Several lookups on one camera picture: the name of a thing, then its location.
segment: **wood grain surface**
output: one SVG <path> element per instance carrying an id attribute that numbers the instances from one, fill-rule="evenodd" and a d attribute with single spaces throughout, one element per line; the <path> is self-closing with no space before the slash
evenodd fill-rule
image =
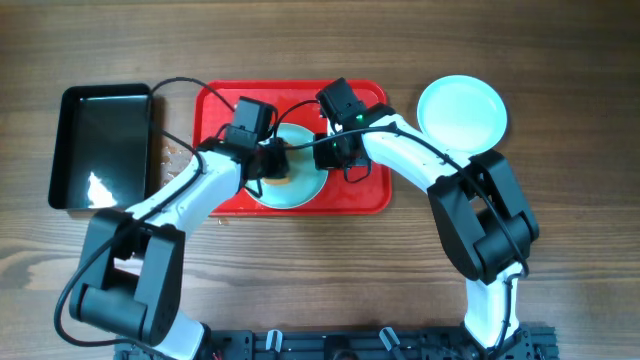
<path id="1" fill-rule="evenodd" d="M 523 321 L 563 359 L 640 357 L 640 3 L 637 1 L 88 1 L 0 5 L 0 358 L 110 359 L 52 325 L 88 214 L 47 205 L 58 111 L 73 85 L 366 78 L 415 124 L 449 74 L 489 82 L 510 112 L 498 146 L 540 223 Z M 190 140 L 199 89 L 162 92 Z M 188 161 L 157 146 L 159 182 Z M 429 203 L 394 177 L 375 216 L 209 219 L 187 244 L 182 308 L 214 329 L 456 325 L 464 279 Z M 65 315 L 84 338 L 109 338 Z"/>

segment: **wire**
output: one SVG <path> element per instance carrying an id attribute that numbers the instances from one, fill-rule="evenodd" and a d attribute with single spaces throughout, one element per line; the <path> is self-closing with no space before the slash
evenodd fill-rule
<path id="1" fill-rule="evenodd" d="M 214 137 L 216 139 L 219 139 L 220 135 L 222 134 L 222 131 L 224 131 L 224 129 L 228 128 L 229 126 L 231 126 L 231 123 L 222 124 L 222 126 L 220 126 L 220 128 L 218 129 L 218 132 L 216 132 L 216 135 Z"/>
<path id="2" fill-rule="evenodd" d="M 198 85 L 202 86 L 203 88 L 209 90 L 216 97 L 218 97 L 218 99 L 220 99 L 220 101 L 222 101 L 222 103 L 227 108 L 229 108 L 229 110 L 231 110 L 231 112 L 235 112 L 236 111 L 236 109 L 227 101 L 227 99 L 225 99 L 224 96 L 220 95 L 220 93 L 216 89 L 214 89 L 211 86 L 209 86 L 209 84 L 207 84 L 207 83 L 205 83 L 203 81 L 200 81 L 198 79 L 194 79 L 194 78 L 178 76 L 178 77 L 162 80 L 158 84 L 156 84 L 156 86 L 154 86 L 153 89 L 151 89 L 150 95 L 153 95 L 153 93 L 155 93 L 161 87 L 163 87 L 163 86 L 165 86 L 167 84 L 174 83 L 174 82 L 190 82 L 190 83 L 198 84 Z"/>
<path id="3" fill-rule="evenodd" d="M 278 116 L 278 108 L 275 106 L 271 107 L 271 110 L 273 110 L 273 126 L 271 127 L 271 129 L 269 129 L 269 132 L 267 134 L 267 138 L 271 137 L 271 133 L 278 132 L 278 126 L 280 125 L 280 123 L 278 122 L 278 120 L 280 119 L 280 117 Z"/>
<path id="4" fill-rule="evenodd" d="M 282 113 L 282 116 L 280 118 L 278 118 L 278 116 L 276 115 L 276 122 L 273 124 L 273 137 L 278 137 L 278 128 L 280 127 L 280 124 L 282 123 L 282 120 L 284 120 L 285 117 L 287 117 L 287 115 L 289 115 L 289 113 L 291 113 L 293 110 L 304 106 L 304 105 L 308 105 L 308 104 L 317 104 L 318 100 L 304 100 L 301 101 L 295 105 L 293 105 L 292 107 L 290 107 L 289 109 L 287 109 L 287 111 L 285 111 L 284 113 Z"/>
<path id="5" fill-rule="evenodd" d="M 365 175 L 363 175 L 363 176 L 361 176 L 361 177 L 357 178 L 356 180 L 351 180 L 351 179 L 349 179 L 349 171 L 350 171 L 350 169 L 351 169 L 351 168 L 349 167 L 349 166 L 350 166 L 350 164 L 349 164 L 349 165 L 347 165 L 347 167 L 345 167 L 345 168 L 344 168 L 344 171 L 343 171 L 344 181 L 346 181 L 347 183 L 349 183 L 349 184 L 357 184 L 357 183 L 359 183 L 360 181 L 362 181 L 362 180 L 364 180 L 364 179 L 368 178 L 368 177 L 369 177 L 369 175 L 371 175 L 371 170 L 373 169 L 372 161 L 371 161 L 371 160 L 367 160 L 367 173 L 366 173 Z"/>
<path id="6" fill-rule="evenodd" d="M 498 342 L 496 343 L 496 345 L 493 347 L 493 350 L 491 351 L 491 358 L 496 359 L 499 355 L 500 355 L 500 351 L 502 350 L 502 346 L 504 345 L 504 340 L 507 336 L 507 330 L 509 329 L 509 326 L 511 326 L 510 321 L 511 321 L 511 290 L 513 289 L 513 280 L 523 277 L 523 273 L 517 273 L 517 274 L 511 274 L 507 277 L 507 280 L 505 280 L 505 286 L 507 288 L 507 304 L 505 307 L 505 317 L 504 317 L 504 321 L 502 322 L 502 327 L 500 328 L 500 334 L 498 335 Z"/>
<path id="7" fill-rule="evenodd" d="M 260 199 L 262 197 L 262 183 L 260 181 L 260 179 L 256 180 L 256 186 L 258 187 L 258 191 L 253 190 L 252 188 L 248 187 L 248 186 L 243 186 L 243 188 L 245 190 L 247 190 L 251 195 L 255 196 L 256 198 Z"/>
<path id="8" fill-rule="evenodd" d="M 229 108 L 229 110 L 235 111 L 233 106 L 231 106 L 224 97 L 222 97 L 215 89 L 213 89 L 209 85 L 205 84 L 204 82 L 202 82 L 200 80 L 197 80 L 197 79 L 192 79 L 192 78 L 176 77 L 176 78 L 172 78 L 172 79 L 163 80 L 163 81 L 159 82 L 156 86 L 154 86 L 153 89 L 151 89 L 151 91 L 149 93 L 148 101 L 147 101 L 147 113 L 148 114 L 151 114 L 151 112 L 150 112 L 151 111 L 151 100 L 153 99 L 153 94 L 159 88 L 161 88 L 162 86 L 170 84 L 170 83 L 173 83 L 173 82 L 178 82 L 178 81 L 192 82 L 192 83 L 196 83 L 196 84 L 204 87 L 205 89 L 211 91 L 214 95 L 216 95 Z M 126 236 L 130 235 L 130 233 L 132 231 L 138 229 L 142 224 L 144 224 L 145 221 L 147 221 L 151 217 L 153 217 L 153 216 L 157 215 L 158 213 L 160 213 L 160 211 L 162 211 L 162 209 L 165 206 L 170 204 L 173 200 L 175 200 L 178 196 L 180 196 L 180 194 L 182 194 L 191 185 L 193 185 L 193 183 L 198 179 L 198 177 L 201 174 L 204 173 L 204 161 L 202 160 L 202 156 L 192 146 L 190 146 L 186 142 L 180 140 L 179 138 L 177 138 L 173 134 L 169 133 L 168 131 L 159 128 L 152 121 L 149 121 L 149 126 L 153 131 L 156 131 L 156 132 L 162 134 L 163 136 L 166 136 L 167 138 L 169 138 L 169 139 L 175 141 L 176 143 L 178 143 L 180 146 L 182 146 L 185 149 L 189 150 L 196 157 L 196 160 L 198 162 L 198 166 L 196 168 L 196 171 L 193 173 L 191 178 L 186 183 L 184 183 L 182 186 L 180 186 L 180 188 L 178 188 L 174 193 L 169 195 L 166 199 L 164 199 L 158 205 L 153 207 L 148 213 L 146 213 L 146 214 L 142 215 L 140 218 L 134 220 L 129 225 L 124 227 L 122 230 L 118 230 L 114 236 L 112 236 L 110 239 L 105 241 L 100 247 L 98 247 L 98 249 L 96 249 L 96 251 L 94 251 L 91 255 L 89 255 L 87 260 L 84 263 L 80 264 L 78 266 L 78 269 L 76 269 L 76 271 L 73 273 L 73 275 L 71 276 L 71 278 L 69 279 L 69 281 L 67 282 L 65 287 L 63 288 L 62 292 L 60 293 L 60 297 L 58 298 L 58 302 L 56 303 L 56 307 L 55 307 L 55 310 L 53 312 L 53 326 L 54 326 L 54 328 L 56 330 L 56 333 L 58 333 L 58 336 L 60 336 L 63 340 L 65 340 L 66 342 L 70 343 L 71 345 L 80 346 L 80 347 L 99 347 L 99 346 L 111 346 L 111 345 L 117 345 L 117 344 L 131 344 L 131 345 L 134 345 L 134 346 L 137 346 L 137 347 L 143 349 L 146 352 L 152 352 L 153 351 L 151 348 L 149 348 L 148 346 L 146 346 L 146 345 L 144 345 L 144 344 L 142 344 L 142 343 L 140 343 L 138 341 L 135 341 L 135 340 L 132 340 L 132 339 L 126 339 L 126 338 L 112 339 L 112 340 L 102 340 L 102 341 L 82 341 L 82 340 L 78 340 L 78 339 L 74 338 L 73 336 L 69 335 L 69 333 L 67 333 L 64 330 L 63 326 L 62 326 L 62 310 L 64 309 L 64 304 L 66 303 L 67 298 L 71 294 L 71 291 L 73 290 L 75 285 L 78 283 L 78 281 L 80 280 L 82 275 L 89 269 L 89 267 L 91 267 L 91 265 L 105 251 L 107 251 L 107 249 L 109 247 L 111 247 L 114 243 L 123 241 Z M 220 133 L 222 133 L 222 130 L 224 130 L 225 127 L 226 126 L 223 125 L 218 130 L 218 133 L 216 134 L 216 137 L 218 137 L 220 135 Z"/>

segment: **white plate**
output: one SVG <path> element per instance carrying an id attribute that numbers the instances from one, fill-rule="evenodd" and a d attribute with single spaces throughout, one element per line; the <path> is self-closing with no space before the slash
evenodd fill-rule
<path id="1" fill-rule="evenodd" d="M 313 141 L 313 133 L 295 124 L 281 124 L 278 137 L 291 145 L 302 145 Z M 317 170 L 313 160 L 313 148 L 287 151 L 289 161 L 289 183 L 283 185 L 269 185 L 261 181 L 262 197 L 249 195 L 260 204 L 273 209 L 293 209 L 302 206 L 313 199 L 327 182 L 329 172 Z M 247 187 L 258 191 L 255 180 L 247 181 Z"/>
<path id="2" fill-rule="evenodd" d="M 502 139 L 507 110 L 500 95 L 485 82 L 452 75 L 434 81 L 422 93 L 418 124 L 446 149 L 480 154 Z"/>

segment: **red plastic tray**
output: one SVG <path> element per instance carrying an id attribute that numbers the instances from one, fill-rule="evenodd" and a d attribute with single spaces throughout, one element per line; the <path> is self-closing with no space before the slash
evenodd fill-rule
<path id="1" fill-rule="evenodd" d="M 229 102 L 237 103 L 240 96 L 273 104 L 280 114 L 303 100 L 315 95 L 328 85 L 329 80 L 311 81 L 214 81 L 209 85 L 218 90 Z M 387 103 L 387 96 L 378 84 L 368 80 L 349 80 L 356 96 L 372 106 Z M 193 127 L 193 145 L 215 135 L 222 124 L 231 122 L 233 114 L 222 102 L 203 89 L 196 98 Z M 327 121 L 320 117 L 320 105 L 305 105 L 291 112 L 285 122 L 306 127 L 312 132 L 326 132 Z M 356 179 L 366 174 L 364 168 L 354 168 L 349 177 Z M 366 215 L 384 209 L 391 200 L 391 171 L 373 164 L 371 175 L 357 184 L 344 181 L 342 171 L 329 171 L 329 177 L 320 193 L 308 203 L 290 210 L 271 209 L 253 200 L 242 190 L 220 205 L 213 216 L 293 216 L 293 215 Z"/>

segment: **robotic arm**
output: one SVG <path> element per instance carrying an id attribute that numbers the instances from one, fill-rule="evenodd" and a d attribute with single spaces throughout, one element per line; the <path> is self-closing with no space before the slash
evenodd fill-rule
<path id="1" fill-rule="evenodd" d="M 519 273 L 522 266 L 513 260 L 496 219 L 486 211 L 476 213 L 471 207 L 470 200 L 477 194 L 464 177 L 416 141 L 430 139 L 393 109 L 382 104 L 366 109 L 344 79 L 327 86 L 317 98 L 328 120 L 342 126 L 345 134 L 353 135 L 315 145 L 316 166 L 344 168 L 375 161 L 426 192 L 445 253 L 467 278 L 464 328 L 472 348 L 478 349 L 470 353 L 470 358 L 488 358 L 500 338 L 507 308 L 510 316 L 505 349 L 513 346 L 519 329 L 515 316 L 517 284 L 507 292 L 504 282 Z M 265 144 L 270 136 L 272 112 L 268 104 L 241 98 L 224 140 L 210 138 L 198 148 L 203 174 L 162 212 L 147 219 L 139 231 L 114 244 L 81 277 L 71 295 L 70 313 L 74 319 L 152 346 L 153 349 L 146 349 L 149 358 L 215 358 L 217 346 L 211 340 L 211 330 L 178 311 L 184 242 L 211 211 L 233 197 L 247 180 L 280 177 L 287 172 L 283 143 L 272 139 Z M 361 129 L 371 131 L 358 133 Z M 414 139 L 398 135 L 401 132 Z M 528 257 L 530 244 L 538 236 L 538 225 L 504 157 L 495 151 L 471 156 L 436 148 L 481 183 L 498 209 L 500 220 Z M 81 261 L 119 228 L 171 196 L 197 170 L 198 159 L 194 157 L 172 182 L 125 213 L 99 211 L 89 225 Z M 132 254 L 144 259 L 139 276 L 113 265 L 114 259 L 127 260 Z M 391 333 L 381 332 L 380 337 L 387 350 L 398 358 L 402 352 L 392 349 L 400 342 L 394 345 L 395 334 Z M 266 348 L 277 347 L 279 352 L 281 341 L 282 333 L 270 333 Z"/>

